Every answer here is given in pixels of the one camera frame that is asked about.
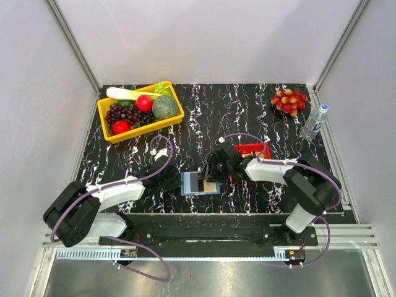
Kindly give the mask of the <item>red plastic bin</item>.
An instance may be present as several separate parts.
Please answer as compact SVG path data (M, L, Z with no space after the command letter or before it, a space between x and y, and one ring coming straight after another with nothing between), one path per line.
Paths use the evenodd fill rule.
M234 148L236 149L237 152L239 152L242 156L245 153L249 153L251 151L259 151L264 153L263 159L272 159L272 156L270 154L270 149L268 145L262 144L262 143L255 143L255 144L240 144L240 145L234 145Z

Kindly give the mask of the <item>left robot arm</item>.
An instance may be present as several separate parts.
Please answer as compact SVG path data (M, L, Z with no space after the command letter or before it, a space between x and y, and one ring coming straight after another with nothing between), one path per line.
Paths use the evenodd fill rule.
M95 187L71 182L46 210L43 221L52 230L51 242L60 241L67 248L86 237L100 237L105 244L106 237L111 236L119 244L128 244L134 238L133 222L120 212L104 211L158 190L172 191L180 185L174 160L167 162L161 157L152 166L113 183Z

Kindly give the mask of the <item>blue card holder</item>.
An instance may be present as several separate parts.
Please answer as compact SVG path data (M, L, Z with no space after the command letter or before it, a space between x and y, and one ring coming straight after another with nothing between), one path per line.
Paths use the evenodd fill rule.
M192 193L190 191L190 174L198 172L200 175L200 171L190 171L190 172L183 172L181 173L181 195L182 196L200 196L200 195L209 195L209 194L219 194L220 193L220 186L222 185L221 183L217 183L217 192L212 192L212 193Z

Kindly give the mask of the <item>yellow plastic tray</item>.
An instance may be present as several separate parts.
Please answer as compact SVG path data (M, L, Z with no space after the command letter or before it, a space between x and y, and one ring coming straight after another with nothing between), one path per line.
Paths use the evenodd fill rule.
M169 81L137 90L109 87L106 95L97 108L104 138L112 144L179 124L185 115Z

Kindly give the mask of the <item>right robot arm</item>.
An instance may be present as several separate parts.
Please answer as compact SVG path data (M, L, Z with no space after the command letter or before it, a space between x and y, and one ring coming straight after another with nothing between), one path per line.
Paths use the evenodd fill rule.
M271 160L242 156L233 146L209 154L199 179L224 183L229 177L243 181L271 182L286 185L296 199L296 206L281 230L290 245L304 236L304 229L341 199L338 179L311 155L291 160Z

